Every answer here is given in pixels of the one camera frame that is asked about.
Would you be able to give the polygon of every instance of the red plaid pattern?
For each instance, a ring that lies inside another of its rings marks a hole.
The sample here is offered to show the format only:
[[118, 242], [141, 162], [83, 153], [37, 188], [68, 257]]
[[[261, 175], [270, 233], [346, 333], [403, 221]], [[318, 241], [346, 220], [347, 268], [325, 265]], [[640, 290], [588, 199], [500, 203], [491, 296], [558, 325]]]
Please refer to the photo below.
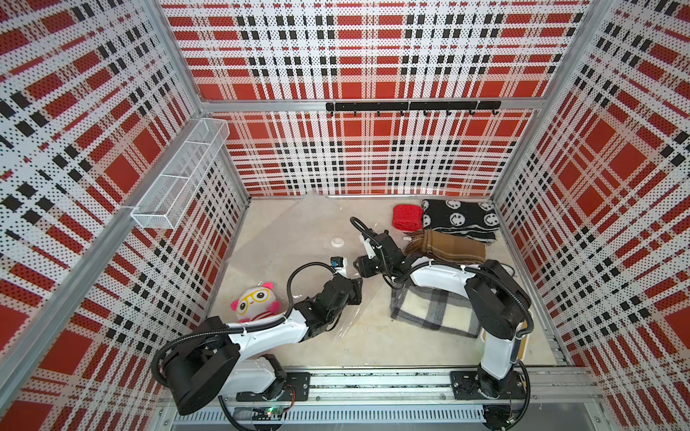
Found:
[[588, 1], [162, 0], [206, 100], [536, 97]]
[[135, 228], [0, 421], [0, 430], [147, 430], [150, 356], [207, 312], [241, 212], [214, 162], [176, 230]]
[[189, 118], [141, 6], [113, 5], [0, 6], [0, 354]]
[[488, 197], [531, 111], [216, 114], [254, 196]]
[[618, 1], [499, 205], [619, 424], [690, 418], [690, 6]]
[[[190, 116], [142, 3], [0, 5], [0, 353]], [[145, 430], [148, 355], [204, 315], [239, 216], [215, 166], [183, 227], [134, 229], [0, 430]]]

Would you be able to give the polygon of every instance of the red knitted cloth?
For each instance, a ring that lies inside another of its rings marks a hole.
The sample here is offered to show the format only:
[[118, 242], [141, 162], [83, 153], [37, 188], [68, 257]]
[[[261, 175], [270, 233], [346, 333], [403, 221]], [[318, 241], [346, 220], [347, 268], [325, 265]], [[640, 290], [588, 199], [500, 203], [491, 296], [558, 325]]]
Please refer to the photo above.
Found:
[[393, 227], [403, 232], [422, 229], [422, 207], [417, 205], [396, 205], [393, 207]]

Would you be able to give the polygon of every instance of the folded towel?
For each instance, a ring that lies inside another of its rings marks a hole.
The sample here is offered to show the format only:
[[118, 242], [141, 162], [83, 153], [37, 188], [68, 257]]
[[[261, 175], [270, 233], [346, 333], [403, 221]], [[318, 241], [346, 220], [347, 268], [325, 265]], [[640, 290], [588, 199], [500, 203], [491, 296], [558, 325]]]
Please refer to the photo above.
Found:
[[411, 234], [412, 241], [405, 247], [405, 254], [422, 254], [432, 259], [448, 262], [484, 263], [486, 246], [469, 238], [444, 234], [436, 230], [418, 230]]
[[493, 233], [498, 230], [498, 216], [490, 203], [425, 199], [422, 208], [423, 229], [489, 244], [496, 240]]
[[391, 290], [391, 318], [434, 331], [477, 338], [479, 321], [469, 299], [447, 290], [415, 286]]

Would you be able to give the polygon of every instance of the black and white smiley blanket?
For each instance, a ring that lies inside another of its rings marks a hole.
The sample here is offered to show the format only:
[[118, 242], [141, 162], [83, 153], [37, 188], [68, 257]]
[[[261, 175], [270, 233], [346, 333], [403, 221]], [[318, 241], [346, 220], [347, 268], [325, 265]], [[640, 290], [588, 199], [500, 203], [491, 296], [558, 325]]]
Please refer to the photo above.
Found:
[[432, 229], [491, 244], [498, 230], [498, 216], [486, 202], [422, 201], [422, 229]]

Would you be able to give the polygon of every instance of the white black plaid cloth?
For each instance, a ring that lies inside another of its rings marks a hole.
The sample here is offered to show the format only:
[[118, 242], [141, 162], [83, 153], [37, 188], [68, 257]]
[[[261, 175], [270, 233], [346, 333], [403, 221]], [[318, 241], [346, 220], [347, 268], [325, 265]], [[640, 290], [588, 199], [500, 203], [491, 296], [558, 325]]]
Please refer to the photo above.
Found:
[[479, 321], [465, 297], [419, 286], [391, 292], [392, 319], [463, 337], [477, 338], [479, 335]]

